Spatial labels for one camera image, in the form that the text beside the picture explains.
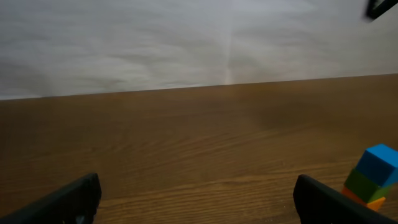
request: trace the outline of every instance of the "white backdrop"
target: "white backdrop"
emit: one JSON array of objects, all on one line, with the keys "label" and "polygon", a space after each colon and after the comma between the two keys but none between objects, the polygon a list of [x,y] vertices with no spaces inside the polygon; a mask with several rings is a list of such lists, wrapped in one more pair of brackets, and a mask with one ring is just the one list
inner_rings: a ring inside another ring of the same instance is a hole
[{"label": "white backdrop", "polygon": [[2,0],[0,99],[398,73],[365,0]]}]

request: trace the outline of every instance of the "blue block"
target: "blue block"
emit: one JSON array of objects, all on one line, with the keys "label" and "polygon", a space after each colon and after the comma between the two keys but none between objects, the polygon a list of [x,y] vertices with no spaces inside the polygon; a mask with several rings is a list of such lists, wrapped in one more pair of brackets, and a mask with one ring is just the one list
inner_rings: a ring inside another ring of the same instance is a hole
[{"label": "blue block", "polygon": [[383,144],[370,147],[355,168],[381,187],[398,182],[398,151]]}]

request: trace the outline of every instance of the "brown tabletop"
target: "brown tabletop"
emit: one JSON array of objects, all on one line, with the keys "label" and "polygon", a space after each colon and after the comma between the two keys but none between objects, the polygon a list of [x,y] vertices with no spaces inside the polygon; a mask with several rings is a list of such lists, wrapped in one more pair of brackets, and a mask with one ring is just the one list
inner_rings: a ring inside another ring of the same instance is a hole
[{"label": "brown tabletop", "polygon": [[300,223],[299,174],[341,190],[398,149],[398,75],[0,101],[0,125],[2,216],[97,172],[96,223]]}]

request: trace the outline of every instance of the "wooden table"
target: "wooden table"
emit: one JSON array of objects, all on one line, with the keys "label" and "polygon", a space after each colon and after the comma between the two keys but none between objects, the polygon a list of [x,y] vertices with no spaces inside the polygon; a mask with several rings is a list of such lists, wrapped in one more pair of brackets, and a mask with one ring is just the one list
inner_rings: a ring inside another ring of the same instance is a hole
[{"label": "wooden table", "polygon": [[[300,223],[299,174],[341,190],[398,149],[398,75],[0,101],[0,215],[97,172],[96,223]],[[398,188],[381,213],[398,220]]]}]

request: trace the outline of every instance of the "stack of blocks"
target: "stack of blocks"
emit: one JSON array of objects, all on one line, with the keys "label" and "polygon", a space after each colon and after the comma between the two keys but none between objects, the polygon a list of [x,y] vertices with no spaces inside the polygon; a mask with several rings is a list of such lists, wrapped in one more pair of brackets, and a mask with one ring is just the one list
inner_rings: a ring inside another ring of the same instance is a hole
[{"label": "stack of blocks", "polygon": [[365,151],[341,193],[378,211],[395,182],[398,182],[398,151],[380,144]]}]

